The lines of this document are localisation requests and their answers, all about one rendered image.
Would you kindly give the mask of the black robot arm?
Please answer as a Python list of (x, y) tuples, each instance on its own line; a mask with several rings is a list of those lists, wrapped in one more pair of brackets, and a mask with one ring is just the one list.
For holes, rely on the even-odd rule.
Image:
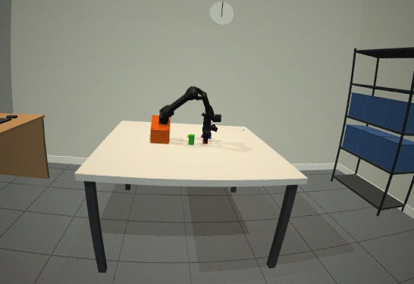
[[(201, 96), (198, 96), (198, 93)], [(191, 86), (185, 94), (179, 97), (174, 103), (171, 105), (165, 105), (163, 108), (159, 110), (159, 124), (168, 125), (168, 118), (174, 115), (174, 110), (179, 108), (182, 104), (184, 104), (188, 100), (202, 100), (203, 104), (205, 105), (205, 113), (201, 114), (204, 116), (203, 122), (211, 123), (212, 122), (221, 122), (221, 114), (214, 114), (212, 106), (209, 104), (209, 100), (207, 97), (207, 93)], [(218, 128), (213, 124), (210, 126), (209, 131), (217, 132)]]

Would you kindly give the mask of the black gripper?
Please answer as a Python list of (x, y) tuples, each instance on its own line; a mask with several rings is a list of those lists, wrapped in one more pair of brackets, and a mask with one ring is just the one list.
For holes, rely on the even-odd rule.
[(208, 138), (211, 136), (211, 132), (209, 131), (210, 126), (211, 126), (211, 123), (203, 122), (202, 136), (204, 138), (205, 143), (207, 143)]

